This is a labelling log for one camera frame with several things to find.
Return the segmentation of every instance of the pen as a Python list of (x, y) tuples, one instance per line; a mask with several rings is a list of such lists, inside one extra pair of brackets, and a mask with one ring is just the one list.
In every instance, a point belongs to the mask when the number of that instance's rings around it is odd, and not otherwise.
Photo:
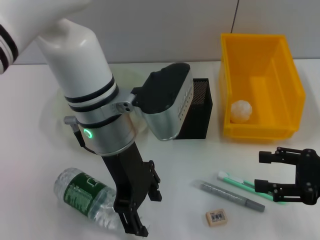
[[(265, 199), (268, 199), (270, 201), (274, 201), (274, 197), (271, 192), (268, 194), (266, 193), (260, 193), (255, 191), (255, 184), (246, 180), (242, 180), (239, 177), (231, 176), (229, 173), (224, 172), (224, 171), (219, 171), (218, 177), (219, 180), (224, 181), (228, 184), (234, 185), (238, 188), (244, 189), (248, 192), (251, 192), (253, 194), (259, 195)], [(278, 204), (286, 204), (283, 201), (277, 202)]]
[(241, 206), (244, 206), (244, 207), (247, 207), (247, 208), (250, 208), (250, 209), (253, 209), (253, 210), (256, 210), (258, 212), (263, 212), (265, 210), (265, 206), (260, 204), (260, 203), (257, 203), (255, 201), (252, 201), (244, 196), (240, 196), (236, 193), (233, 193), (231, 191), (228, 191), (228, 190), (225, 190), (221, 187), (218, 187), (218, 186), (215, 186), (211, 183), (208, 183), (208, 182), (205, 182), (205, 181), (201, 181), (200, 183), (200, 189), (201, 190), (204, 190), (208, 193), (211, 193), (213, 195), (216, 195), (216, 196), (219, 196), (219, 197), (222, 197), (224, 199), (227, 199), (231, 202), (234, 202), (238, 205), (241, 205)]

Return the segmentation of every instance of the yellow storage box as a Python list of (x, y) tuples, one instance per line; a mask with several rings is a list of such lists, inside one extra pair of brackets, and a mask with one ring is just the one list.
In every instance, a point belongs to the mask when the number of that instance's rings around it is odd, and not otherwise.
[[(221, 35), (219, 87), (223, 134), (236, 139), (282, 140), (298, 131), (305, 91), (284, 35)], [(231, 105), (252, 106), (250, 119), (230, 120)]]

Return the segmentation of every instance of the green bottle label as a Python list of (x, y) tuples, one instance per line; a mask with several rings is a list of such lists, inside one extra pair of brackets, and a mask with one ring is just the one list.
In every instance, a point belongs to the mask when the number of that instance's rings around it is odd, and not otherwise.
[(63, 200), (66, 204), (88, 216), (90, 207), (106, 185), (82, 172), (75, 176), (67, 186)]

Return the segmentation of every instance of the white table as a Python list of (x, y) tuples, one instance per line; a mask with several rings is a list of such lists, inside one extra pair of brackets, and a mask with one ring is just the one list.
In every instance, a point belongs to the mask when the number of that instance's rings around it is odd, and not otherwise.
[[(138, 210), (150, 225), (150, 240), (292, 240), (319, 239), (320, 204), (279, 205), (224, 182), (225, 170), (248, 181), (293, 183), (295, 168), (262, 164), (259, 151), (277, 146), (320, 153), (320, 60), (295, 61), (306, 92), (300, 131), (275, 144), (240, 144), (221, 137), (217, 81), (220, 62), (191, 63), (194, 78), (209, 78), (213, 100), (206, 140), (158, 141), (149, 131), (136, 140), (144, 161), (154, 160), (161, 178), (161, 203), (148, 197)], [(147, 77), (167, 63), (121, 64)], [(0, 76), (0, 235), (10, 240), (123, 240), (139, 237), (110, 233), (65, 204), (58, 204), (53, 184), (64, 169), (79, 168), (111, 187), (115, 184), (102, 159), (71, 146), (52, 114), (58, 85), (47, 65), (16, 65)], [(266, 206), (264, 213), (238, 206), (191, 186), (197, 179), (246, 196)], [(228, 223), (208, 227), (207, 211), (224, 208)]]

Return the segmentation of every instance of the black mesh pen holder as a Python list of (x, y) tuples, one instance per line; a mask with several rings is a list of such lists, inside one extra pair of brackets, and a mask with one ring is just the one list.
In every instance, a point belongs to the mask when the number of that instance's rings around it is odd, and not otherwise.
[(175, 139), (206, 139), (212, 105), (209, 79), (194, 78), (193, 100)]

